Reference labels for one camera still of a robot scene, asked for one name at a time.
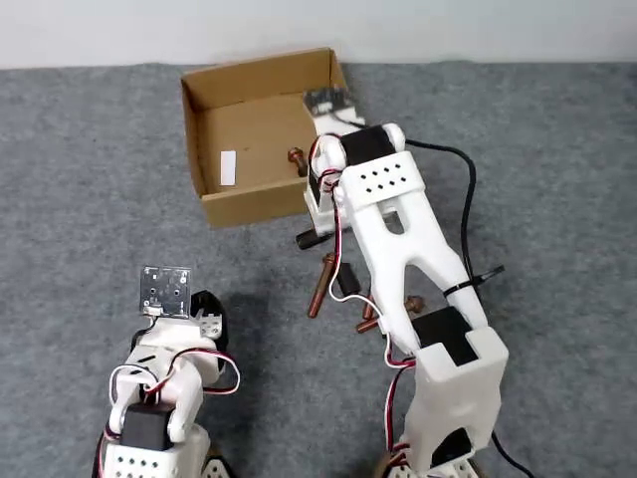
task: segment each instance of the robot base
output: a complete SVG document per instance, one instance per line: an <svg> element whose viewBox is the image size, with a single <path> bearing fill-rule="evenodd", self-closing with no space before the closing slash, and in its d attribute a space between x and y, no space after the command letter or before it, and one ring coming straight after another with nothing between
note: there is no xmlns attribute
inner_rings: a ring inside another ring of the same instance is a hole
<svg viewBox="0 0 637 478"><path fill-rule="evenodd" d="M381 478L487 478L473 460L464 460L454 465L444 465L426 475L417 475L409 466L394 466Z"/></svg>
<svg viewBox="0 0 637 478"><path fill-rule="evenodd" d="M184 443L164 451L146 450L109 443L106 447L105 478L232 478L223 460L208 456L210 439L194 425Z"/></svg>

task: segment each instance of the gray carpet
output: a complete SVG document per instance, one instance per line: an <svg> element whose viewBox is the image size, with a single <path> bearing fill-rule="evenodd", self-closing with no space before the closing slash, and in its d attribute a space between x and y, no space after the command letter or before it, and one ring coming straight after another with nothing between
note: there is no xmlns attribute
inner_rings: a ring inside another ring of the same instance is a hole
<svg viewBox="0 0 637 478"><path fill-rule="evenodd" d="M204 221L188 174L179 76L144 65L0 72L0 463L86 477L126 357L143 264L188 265L226 301L239 393L201 420L242 477L369 476L391 374L358 305L305 310L331 245L294 247L305 215ZM361 111L475 158L470 223L491 324L511 352L498 430L537 476L637 466L637 66L347 66ZM464 164L417 152L457 248ZM359 274L353 237L345 254ZM410 289L430 285L409 271ZM404 413L411 379L401 382ZM490 477L517 477L493 449Z"/></svg>

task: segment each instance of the bolt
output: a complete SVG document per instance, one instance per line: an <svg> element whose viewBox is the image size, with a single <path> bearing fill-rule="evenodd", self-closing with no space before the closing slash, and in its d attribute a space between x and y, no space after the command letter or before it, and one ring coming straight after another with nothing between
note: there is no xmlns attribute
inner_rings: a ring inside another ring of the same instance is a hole
<svg viewBox="0 0 637 478"><path fill-rule="evenodd" d="M405 309L407 312L420 314L425 308L425 300L420 296L407 296L405 301Z"/></svg>
<svg viewBox="0 0 637 478"><path fill-rule="evenodd" d="M322 258L322 261L322 272L320 273L320 277L318 278L317 287L315 288L315 292L312 295L310 308L308 309L308 317L311 319L314 319L319 314L322 300L325 298L325 294L327 293L327 286L329 285L329 280L331 279L331 274L334 270L336 256L333 252L329 252L325 254L325 257Z"/></svg>
<svg viewBox="0 0 637 478"><path fill-rule="evenodd" d="M371 294L368 294L367 297L369 300L372 300ZM413 312L414 314L419 314L425 308L425 300L420 296L407 296L407 300L405 301L405 310L407 313ZM365 311L363 311L363 322L356 326L356 331L359 334L364 334L367 331L375 328L378 325L378 318L373 314L373 309L369 307L371 310L371 316L366 316Z"/></svg>
<svg viewBox="0 0 637 478"><path fill-rule="evenodd" d="M367 299L369 299L371 302L374 302L374 298L371 295L371 286L369 286L369 289L367 289ZM362 309L362 317L365 321L369 321L374 318L374 310L367 303L365 303L365 307L363 307Z"/></svg>
<svg viewBox="0 0 637 478"><path fill-rule="evenodd" d="M303 150L299 147L293 147L288 151L288 161L297 165L297 174L299 177L308 175L308 163L303 154Z"/></svg>

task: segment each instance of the cardboard box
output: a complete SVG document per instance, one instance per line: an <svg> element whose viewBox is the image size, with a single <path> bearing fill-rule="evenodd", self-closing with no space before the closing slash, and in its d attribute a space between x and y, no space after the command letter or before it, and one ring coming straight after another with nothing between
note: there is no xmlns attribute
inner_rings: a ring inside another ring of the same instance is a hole
<svg viewBox="0 0 637 478"><path fill-rule="evenodd" d="M306 211L288 150L316 137L303 92L346 88L329 48L188 73L181 79L188 161L208 221L232 226ZM234 185L221 185L221 153L236 151Z"/></svg>

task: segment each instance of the robotic arm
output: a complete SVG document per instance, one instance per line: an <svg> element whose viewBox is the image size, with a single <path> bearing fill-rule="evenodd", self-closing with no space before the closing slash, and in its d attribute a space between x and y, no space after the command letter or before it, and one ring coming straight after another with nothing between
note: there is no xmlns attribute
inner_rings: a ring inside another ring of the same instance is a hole
<svg viewBox="0 0 637 478"><path fill-rule="evenodd" d="M351 226L371 275L380 329L413 357L404 367L415 367L416 393L396 449L418 476L471 470L466 460L487 446L498 416L508 351L443 236L402 130L386 124L321 136L309 163L305 198L317 236L333 231L338 242ZM388 213L397 214L402 233L387 229ZM448 308L410 320L407 265L445 291Z"/></svg>
<svg viewBox="0 0 637 478"><path fill-rule="evenodd" d="M239 387L239 370L225 352L226 314L209 292L191 298L189 291L188 269L142 269L140 311L150 326L135 334L128 359L110 376L112 409L94 477L233 476L209 453L208 433L195 423L204 394ZM236 384L213 388L226 364Z"/></svg>

